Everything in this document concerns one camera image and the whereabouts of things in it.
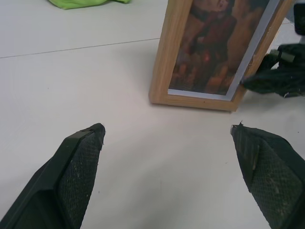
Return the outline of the green cloth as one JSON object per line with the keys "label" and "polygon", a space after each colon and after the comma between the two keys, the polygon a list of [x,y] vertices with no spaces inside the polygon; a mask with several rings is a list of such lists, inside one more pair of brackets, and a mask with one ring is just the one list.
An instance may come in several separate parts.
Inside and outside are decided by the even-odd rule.
{"label": "green cloth", "polygon": [[47,1],[60,9],[71,10],[71,9],[101,6],[109,2],[128,4],[132,0],[47,0]]}

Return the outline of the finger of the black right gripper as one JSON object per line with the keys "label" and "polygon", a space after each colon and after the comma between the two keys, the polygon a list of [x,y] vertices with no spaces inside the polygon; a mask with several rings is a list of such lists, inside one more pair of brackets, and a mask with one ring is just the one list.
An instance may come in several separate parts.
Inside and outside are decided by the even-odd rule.
{"label": "finger of the black right gripper", "polygon": [[305,44],[282,44],[262,60],[262,71],[305,70]]}
{"label": "finger of the black right gripper", "polygon": [[305,68],[265,70],[242,79],[240,85],[259,94],[305,96]]}

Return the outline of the wooden picture frame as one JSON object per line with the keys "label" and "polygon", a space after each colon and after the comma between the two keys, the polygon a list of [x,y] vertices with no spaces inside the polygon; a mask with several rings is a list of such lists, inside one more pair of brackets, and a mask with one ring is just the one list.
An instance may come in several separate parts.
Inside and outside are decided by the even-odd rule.
{"label": "wooden picture frame", "polygon": [[234,112],[297,0],[168,0],[153,104]]}

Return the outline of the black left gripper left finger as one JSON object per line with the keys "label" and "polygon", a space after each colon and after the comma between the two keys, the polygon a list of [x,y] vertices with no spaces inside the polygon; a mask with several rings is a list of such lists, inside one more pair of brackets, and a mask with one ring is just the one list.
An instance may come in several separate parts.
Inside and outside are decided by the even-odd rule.
{"label": "black left gripper left finger", "polygon": [[105,127],[96,123],[65,138],[21,191],[0,229],[80,229],[104,137]]}

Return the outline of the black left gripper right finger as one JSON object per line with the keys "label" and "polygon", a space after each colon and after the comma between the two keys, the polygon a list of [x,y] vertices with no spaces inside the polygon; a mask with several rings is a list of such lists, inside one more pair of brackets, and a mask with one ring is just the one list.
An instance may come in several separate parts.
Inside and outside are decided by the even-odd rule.
{"label": "black left gripper right finger", "polygon": [[248,191],[271,229],[305,229],[305,160],[279,135],[230,130]]}

